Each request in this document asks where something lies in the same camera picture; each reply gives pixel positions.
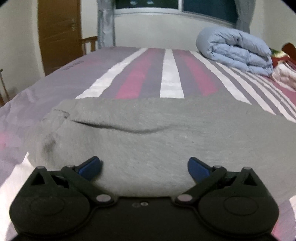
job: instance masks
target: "window frame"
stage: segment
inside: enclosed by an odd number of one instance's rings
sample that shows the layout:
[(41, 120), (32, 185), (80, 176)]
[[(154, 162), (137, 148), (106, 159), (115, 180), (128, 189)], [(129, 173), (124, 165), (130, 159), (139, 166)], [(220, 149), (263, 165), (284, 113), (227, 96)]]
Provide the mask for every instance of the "window frame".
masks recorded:
[(223, 19), (215, 18), (212, 16), (200, 14), (200, 13), (194, 13), (194, 12), (187, 12), (183, 11), (183, 0), (178, 0), (178, 9), (171, 9), (171, 8), (158, 8), (158, 7), (135, 7), (135, 8), (122, 8), (122, 9), (116, 9), (114, 6), (114, 15), (122, 15), (122, 14), (174, 14), (174, 15), (180, 15), (190, 18), (196, 18), (198, 20), (204, 20), (207, 22), (224, 25), (227, 27), (234, 27), (234, 23), (228, 22)]

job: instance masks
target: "brown wooden door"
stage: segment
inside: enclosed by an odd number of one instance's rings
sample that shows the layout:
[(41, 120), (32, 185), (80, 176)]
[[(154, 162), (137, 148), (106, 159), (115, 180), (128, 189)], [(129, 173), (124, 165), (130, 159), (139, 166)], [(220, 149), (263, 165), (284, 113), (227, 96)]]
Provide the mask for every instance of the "brown wooden door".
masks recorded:
[(39, 0), (38, 30), (45, 75), (81, 57), (80, 0)]

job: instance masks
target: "gray curtain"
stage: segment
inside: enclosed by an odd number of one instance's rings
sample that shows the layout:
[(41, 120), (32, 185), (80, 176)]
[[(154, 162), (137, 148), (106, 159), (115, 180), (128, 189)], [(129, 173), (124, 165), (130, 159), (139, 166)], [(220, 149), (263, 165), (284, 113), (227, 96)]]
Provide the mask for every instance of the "gray curtain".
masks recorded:
[(256, 0), (235, 0), (235, 5), (238, 16), (236, 29), (250, 33)]
[(113, 0), (97, 0), (98, 3), (98, 47), (115, 46)]

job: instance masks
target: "window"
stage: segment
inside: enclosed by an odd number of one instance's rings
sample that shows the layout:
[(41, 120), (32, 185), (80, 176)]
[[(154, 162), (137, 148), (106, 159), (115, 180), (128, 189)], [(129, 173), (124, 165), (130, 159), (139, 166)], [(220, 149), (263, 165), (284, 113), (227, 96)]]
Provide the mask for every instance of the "window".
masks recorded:
[(178, 9), (178, 0), (116, 0), (116, 9), (133, 7), (158, 7)]
[(237, 21), (234, 0), (184, 0), (183, 10), (223, 19), (231, 23)]
[(115, 0), (115, 13), (159, 12), (194, 16), (199, 14), (212, 20), (231, 24), (237, 21), (235, 0)]

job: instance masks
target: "purple bed sheet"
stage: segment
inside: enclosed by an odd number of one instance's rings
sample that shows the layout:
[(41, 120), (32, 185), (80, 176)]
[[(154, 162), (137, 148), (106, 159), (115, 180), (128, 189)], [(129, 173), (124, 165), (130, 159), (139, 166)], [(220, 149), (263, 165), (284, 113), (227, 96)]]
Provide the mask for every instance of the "purple bed sheet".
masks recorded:
[[(11, 240), (16, 235), (9, 206), (33, 169), (21, 149), (25, 132), (61, 101), (85, 97), (186, 98), (218, 91), (228, 92), (234, 101), (259, 105), (296, 122), (295, 91), (185, 50), (103, 48), (19, 93), (0, 109), (0, 240)], [(282, 241), (294, 240), (296, 197), (279, 207), (273, 234)]]

